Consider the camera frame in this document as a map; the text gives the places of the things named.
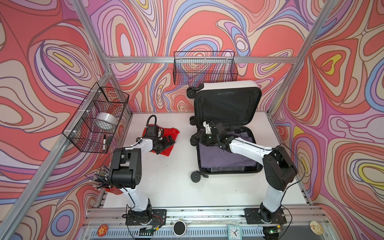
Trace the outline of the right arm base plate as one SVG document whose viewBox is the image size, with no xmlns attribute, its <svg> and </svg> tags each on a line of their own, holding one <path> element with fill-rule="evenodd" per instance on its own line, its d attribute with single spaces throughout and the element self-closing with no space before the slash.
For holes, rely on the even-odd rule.
<svg viewBox="0 0 384 240">
<path fill-rule="evenodd" d="M 267 209 L 260 210 L 260 208 L 246 208 L 244 211 L 244 218 L 249 225 L 284 225 L 287 223 L 284 211 L 281 208 L 274 213 L 269 212 Z"/>
</svg>

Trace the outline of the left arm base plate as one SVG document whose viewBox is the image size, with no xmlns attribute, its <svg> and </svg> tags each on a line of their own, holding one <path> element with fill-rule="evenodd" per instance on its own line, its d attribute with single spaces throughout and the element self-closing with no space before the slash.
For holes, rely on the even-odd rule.
<svg viewBox="0 0 384 240">
<path fill-rule="evenodd" d="M 142 212 L 129 210 L 122 215 L 122 218 L 126 219 L 127 226 L 162 226 L 166 223 L 166 217 L 166 209 L 154 209 Z"/>
</svg>

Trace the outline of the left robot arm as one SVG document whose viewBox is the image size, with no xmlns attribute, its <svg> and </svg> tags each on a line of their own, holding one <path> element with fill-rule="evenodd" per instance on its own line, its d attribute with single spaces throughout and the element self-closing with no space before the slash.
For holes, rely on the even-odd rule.
<svg viewBox="0 0 384 240">
<path fill-rule="evenodd" d="M 148 197 L 139 193 L 137 187 L 143 176 L 142 156 L 149 152 L 160 154 L 175 144 L 172 136 L 137 138 L 131 146 L 113 151 L 110 170 L 106 179 L 109 185 L 119 189 L 128 199 L 124 218 L 128 225 L 163 225 L 166 210 L 155 214 Z"/>
</svg>

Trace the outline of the black white suitcase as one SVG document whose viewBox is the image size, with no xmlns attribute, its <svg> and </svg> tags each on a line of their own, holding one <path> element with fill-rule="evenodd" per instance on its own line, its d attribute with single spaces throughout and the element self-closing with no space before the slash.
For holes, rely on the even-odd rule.
<svg viewBox="0 0 384 240">
<path fill-rule="evenodd" d="M 256 141 L 252 131 L 247 128 L 262 97 L 262 91 L 254 81 L 204 83 L 188 87 L 187 97 L 194 100 L 195 114 L 190 117 L 190 124 L 197 127 L 197 133 L 204 130 L 204 121 L 221 122 L 228 134 L 252 143 Z M 198 145 L 195 147 L 201 174 L 254 174 L 263 169 L 259 163 L 256 167 L 202 168 Z"/>
</svg>

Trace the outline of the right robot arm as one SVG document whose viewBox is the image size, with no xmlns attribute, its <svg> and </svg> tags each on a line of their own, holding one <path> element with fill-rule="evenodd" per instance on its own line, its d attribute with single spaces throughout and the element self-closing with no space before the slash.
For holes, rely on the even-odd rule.
<svg viewBox="0 0 384 240">
<path fill-rule="evenodd" d="M 261 222 L 272 223 L 277 212 L 281 210 L 288 184 L 298 174 L 298 169 L 285 148 L 265 147 L 228 134 L 222 123 L 214 124 L 208 121 L 204 122 L 203 126 L 203 132 L 191 137 L 191 145 L 197 146 L 200 143 L 207 147 L 218 147 L 229 153 L 247 157 L 263 166 L 269 186 L 258 214 Z"/>
</svg>

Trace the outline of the purple trousers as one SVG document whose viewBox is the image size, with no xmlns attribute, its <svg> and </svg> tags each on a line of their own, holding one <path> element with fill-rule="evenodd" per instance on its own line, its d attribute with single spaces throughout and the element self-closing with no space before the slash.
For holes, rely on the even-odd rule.
<svg viewBox="0 0 384 240">
<path fill-rule="evenodd" d="M 200 165 L 202 168 L 256 167 L 257 162 L 245 156 L 229 153 L 217 146 L 207 147 L 199 143 Z"/>
</svg>

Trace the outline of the red t-shirt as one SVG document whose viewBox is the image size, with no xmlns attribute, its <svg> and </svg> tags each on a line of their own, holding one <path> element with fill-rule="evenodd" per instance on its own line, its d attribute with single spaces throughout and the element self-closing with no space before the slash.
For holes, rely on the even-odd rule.
<svg viewBox="0 0 384 240">
<path fill-rule="evenodd" d="M 162 136 L 160 138 L 167 137 L 167 136 L 172 136 L 173 139 L 175 140 L 175 143 L 176 143 L 177 136 L 180 133 L 177 129 L 175 129 L 175 128 L 171 128 L 171 129 L 165 128 L 164 129 L 162 127 L 159 127 L 159 129 L 161 130 L 161 134 L 162 134 Z M 148 139 L 148 138 L 145 137 L 145 131 L 146 131 L 146 127 L 145 127 L 145 129 L 143 131 L 142 138 L 143 139 Z"/>
</svg>

